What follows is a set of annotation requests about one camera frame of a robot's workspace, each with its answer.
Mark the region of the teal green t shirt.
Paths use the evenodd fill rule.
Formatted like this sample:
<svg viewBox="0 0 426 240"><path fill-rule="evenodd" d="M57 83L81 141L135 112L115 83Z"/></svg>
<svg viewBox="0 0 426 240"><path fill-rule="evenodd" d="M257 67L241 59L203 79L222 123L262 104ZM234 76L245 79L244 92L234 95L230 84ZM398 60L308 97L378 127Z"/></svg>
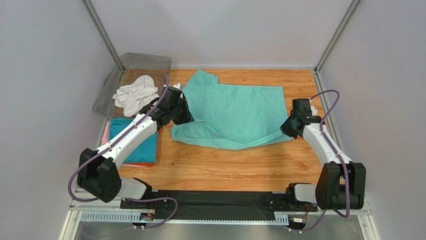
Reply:
<svg viewBox="0 0 426 240"><path fill-rule="evenodd" d="M223 150L287 142L280 127L288 118L279 86L220 84L201 69L183 88L193 122L174 125L174 141Z"/></svg>

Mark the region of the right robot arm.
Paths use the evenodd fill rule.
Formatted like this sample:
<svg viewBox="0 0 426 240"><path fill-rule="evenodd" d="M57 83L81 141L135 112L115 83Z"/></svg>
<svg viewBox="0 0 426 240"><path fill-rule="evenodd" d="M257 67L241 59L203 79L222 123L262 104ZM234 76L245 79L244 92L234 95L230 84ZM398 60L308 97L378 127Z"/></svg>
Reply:
<svg viewBox="0 0 426 240"><path fill-rule="evenodd" d="M283 134L303 138L322 165L317 184L291 183L287 190L297 202L322 210L360 210L365 203L367 171L353 162L332 139L324 120L314 115L308 98L292 101L292 110L280 127Z"/></svg>

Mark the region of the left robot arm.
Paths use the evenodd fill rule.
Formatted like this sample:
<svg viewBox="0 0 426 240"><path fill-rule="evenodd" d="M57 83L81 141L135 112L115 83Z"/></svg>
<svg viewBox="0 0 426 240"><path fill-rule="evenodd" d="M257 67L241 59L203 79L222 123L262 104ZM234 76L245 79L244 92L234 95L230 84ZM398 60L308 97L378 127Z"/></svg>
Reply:
<svg viewBox="0 0 426 240"><path fill-rule="evenodd" d="M96 150L85 149L70 180L90 193L93 201L109 203L115 198L141 200L148 189L147 184L138 179L120 177L120 167L141 143L162 127L170 122L182 125L193 121L183 91L167 86L160 97L144 106L112 140Z"/></svg>

